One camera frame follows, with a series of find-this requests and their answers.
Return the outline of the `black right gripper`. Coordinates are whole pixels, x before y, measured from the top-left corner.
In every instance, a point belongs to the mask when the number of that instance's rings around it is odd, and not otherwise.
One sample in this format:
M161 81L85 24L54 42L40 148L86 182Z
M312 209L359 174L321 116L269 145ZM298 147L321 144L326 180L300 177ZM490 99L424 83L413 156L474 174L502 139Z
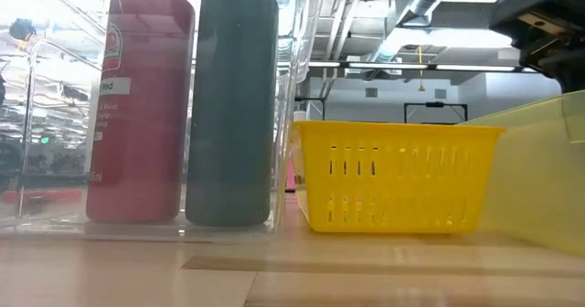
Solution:
M511 38L520 66L585 90L585 0L497 0L488 27Z

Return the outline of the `teal paint bottle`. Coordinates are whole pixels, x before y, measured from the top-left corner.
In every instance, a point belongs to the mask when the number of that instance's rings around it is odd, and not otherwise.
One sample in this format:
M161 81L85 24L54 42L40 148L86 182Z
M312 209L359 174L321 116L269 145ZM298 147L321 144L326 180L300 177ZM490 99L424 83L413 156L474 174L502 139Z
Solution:
M248 227L270 214L276 0L202 0L186 219Z

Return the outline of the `red paint bottle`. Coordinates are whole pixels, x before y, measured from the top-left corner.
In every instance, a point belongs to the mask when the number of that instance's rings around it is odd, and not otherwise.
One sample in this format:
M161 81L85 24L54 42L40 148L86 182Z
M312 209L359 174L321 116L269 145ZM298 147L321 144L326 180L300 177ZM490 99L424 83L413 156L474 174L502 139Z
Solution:
M86 216L150 223L179 211L195 11L187 0L111 0Z

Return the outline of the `ceiling light strip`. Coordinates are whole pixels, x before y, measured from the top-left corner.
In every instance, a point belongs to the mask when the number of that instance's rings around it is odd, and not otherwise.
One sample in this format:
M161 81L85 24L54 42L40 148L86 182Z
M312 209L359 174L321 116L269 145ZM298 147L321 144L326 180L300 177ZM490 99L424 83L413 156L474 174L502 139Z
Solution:
M454 65L429 63L376 63L351 61L310 61L310 68L319 69L380 69L380 70L418 70L418 71L466 71L466 72L497 72L497 73L528 73L537 74L530 68L520 66L489 66L489 65Z

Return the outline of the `translucent yellow plastic tray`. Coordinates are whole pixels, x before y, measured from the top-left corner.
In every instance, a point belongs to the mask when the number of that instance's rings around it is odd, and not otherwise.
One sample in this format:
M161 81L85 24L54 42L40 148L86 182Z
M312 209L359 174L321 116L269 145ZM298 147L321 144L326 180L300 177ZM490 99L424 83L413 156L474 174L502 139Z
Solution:
M585 256L585 90L472 121L500 126L481 227Z

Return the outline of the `yellow slotted plastic basket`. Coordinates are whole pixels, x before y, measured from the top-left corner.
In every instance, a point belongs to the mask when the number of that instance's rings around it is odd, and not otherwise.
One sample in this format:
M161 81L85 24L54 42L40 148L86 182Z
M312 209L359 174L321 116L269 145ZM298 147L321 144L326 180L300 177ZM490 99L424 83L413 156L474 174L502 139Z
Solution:
M325 233L475 231L502 127L301 121L296 196Z

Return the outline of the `clear plastic bin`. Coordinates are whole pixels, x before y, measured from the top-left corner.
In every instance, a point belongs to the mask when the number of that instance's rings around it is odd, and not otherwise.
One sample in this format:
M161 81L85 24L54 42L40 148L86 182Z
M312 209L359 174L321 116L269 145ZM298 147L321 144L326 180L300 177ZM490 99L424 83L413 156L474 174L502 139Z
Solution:
M261 239L282 222L295 88L307 74L323 0L276 0L278 47L268 219L201 227L186 219L186 179L202 0L195 11L177 216L105 223L86 216L111 0L0 0L0 230L96 239Z

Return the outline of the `black frame rig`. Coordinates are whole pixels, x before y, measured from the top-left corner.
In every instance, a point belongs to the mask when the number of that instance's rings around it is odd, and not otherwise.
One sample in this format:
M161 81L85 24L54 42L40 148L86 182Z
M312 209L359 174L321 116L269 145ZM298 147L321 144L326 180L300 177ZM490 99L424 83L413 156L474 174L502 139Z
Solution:
M469 120L468 105L465 103L444 103L442 101L428 101L428 102L406 102L403 104L403 122L408 123L413 112L409 112L409 107L424 107L433 109L449 108L459 117L457 122L424 122L432 125L455 125Z

